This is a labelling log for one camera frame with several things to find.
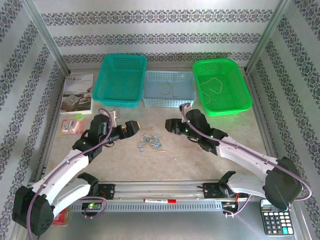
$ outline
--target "green plastic basket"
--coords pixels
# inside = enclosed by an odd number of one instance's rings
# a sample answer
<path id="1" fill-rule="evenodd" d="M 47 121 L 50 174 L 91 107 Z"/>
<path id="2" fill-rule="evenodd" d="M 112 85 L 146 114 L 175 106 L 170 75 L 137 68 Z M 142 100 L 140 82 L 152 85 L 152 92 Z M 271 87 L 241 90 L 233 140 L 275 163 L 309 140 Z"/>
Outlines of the green plastic basket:
<path id="1" fill-rule="evenodd" d="M 238 65 L 227 58 L 197 61 L 193 73 L 202 106 L 209 116 L 237 114 L 252 106 Z"/>
<path id="2" fill-rule="evenodd" d="M 141 100 L 147 58 L 131 54 L 104 57 L 93 99 L 105 106 L 135 108 Z"/>

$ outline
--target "teal plastic basket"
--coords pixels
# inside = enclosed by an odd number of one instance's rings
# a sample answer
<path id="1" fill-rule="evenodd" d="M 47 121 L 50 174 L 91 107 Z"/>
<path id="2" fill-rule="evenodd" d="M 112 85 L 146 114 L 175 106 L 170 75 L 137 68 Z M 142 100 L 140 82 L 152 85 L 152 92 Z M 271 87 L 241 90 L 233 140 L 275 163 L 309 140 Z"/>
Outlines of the teal plastic basket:
<path id="1" fill-rule="evenodd" d="M 146 68 L 145 56 L 106 55 L 94 87 L 93 99 L 105 106 L 135 108 L 142 97 Z"/>

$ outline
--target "calculator button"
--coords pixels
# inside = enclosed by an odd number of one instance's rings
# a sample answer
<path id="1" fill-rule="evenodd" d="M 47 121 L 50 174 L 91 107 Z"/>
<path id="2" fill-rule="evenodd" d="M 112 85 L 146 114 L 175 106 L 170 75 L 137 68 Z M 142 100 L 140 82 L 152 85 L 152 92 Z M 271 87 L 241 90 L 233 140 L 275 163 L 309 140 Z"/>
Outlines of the calculator button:
<path id="1" fill-rule="evenodd" d="M 283 232 L 283 234 L 288 234 L 288 229 L 286 227 L 283 227 L 282 232 Z"/>

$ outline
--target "plastic basket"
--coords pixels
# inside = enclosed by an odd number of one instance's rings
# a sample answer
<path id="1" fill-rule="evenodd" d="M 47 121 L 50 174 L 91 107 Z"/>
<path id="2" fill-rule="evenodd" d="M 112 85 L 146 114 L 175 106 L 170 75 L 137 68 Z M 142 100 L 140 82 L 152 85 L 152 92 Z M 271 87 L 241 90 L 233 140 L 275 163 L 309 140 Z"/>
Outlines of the plastic basket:
<path id="1" fill-rule="evenodd" d="M 252 98 L 238 65 L 231 59 L 197 61 L 193 73 L 209 116 L 237 114 L 252 106 Z"/>
<path id="2" fill-rule="evenodd" d="M 178 108 L 196 100 L 192 71 L 146 71 L 143 102 L 146 107 Z"/>
<path id="3" fill-rule="evenodd" d="M 108 54 L 104 57 L 93 99 L 106 106 L 135 108 L 142 97 L 147 58 Z"/>

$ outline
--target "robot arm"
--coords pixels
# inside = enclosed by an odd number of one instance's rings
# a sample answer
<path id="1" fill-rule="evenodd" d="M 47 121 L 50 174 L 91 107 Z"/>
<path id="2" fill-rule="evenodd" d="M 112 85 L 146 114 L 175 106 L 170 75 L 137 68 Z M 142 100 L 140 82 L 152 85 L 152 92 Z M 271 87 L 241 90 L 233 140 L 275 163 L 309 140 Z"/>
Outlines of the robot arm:
<path id="1" fill-rule="evenodd" d="M 267 162 L 281 166 L 299 176 L 291 159 L 266 156 L 240 144 L 227 133 L 211 128 L 205 115 L 198 109 L 188 109 L 186 118 L 201 133 L 221 141 L 201 136 L 191 129 L 187 122 L 178 118 L 167 119 L 165 128 L 170 133 L 186 135 L 190 141 L 200 145 L 203 150 L 230 159 L 255 174 L 255 176 L 244 176 L 234 171 L 226 173 L 219 181 L 219 190 L 226 196 L 229 193 L 253 194 L 267 198 L 275 207 L 286 210 L 301 192 L 302 185 L 298 180 L 261 161 L 258 157 L 263 157 Z"/>
<path id="2" fill-rule="evenodd" d="M 73 161 L 69 162 L 69 159 L 101 143 L 109 131 L 109 121 L 109 117 L 104 114 L 96 115 L 91 121 L 90 129 L 86 130 L 80 139 L 75 142 L 72 150 L 57 167 L 30 188 L 22 186 L 16 191 L 12 211 L 12 219 L 15 222 L 26 228 L 27 212 L 31 200 L 43 186 L 47 177 L 62 165 L 63 167 L 49 180 L 40 195 L 35 199 L 30 216 L 30 227 L 33 234 L 36 236 L 43 234 L 50 227 L 55 216 L 79 198 L 97 196 L 99 180 L 94 176 L 82 173 L 74 182 L 69 183 L 69 181 L 102 152 L 103 146 L 90 150 Z M 137 121 L 127 121 L 125 126 L 115 126 L 103 145 L 130 138 L 139 129 L 140 126 Z"/>

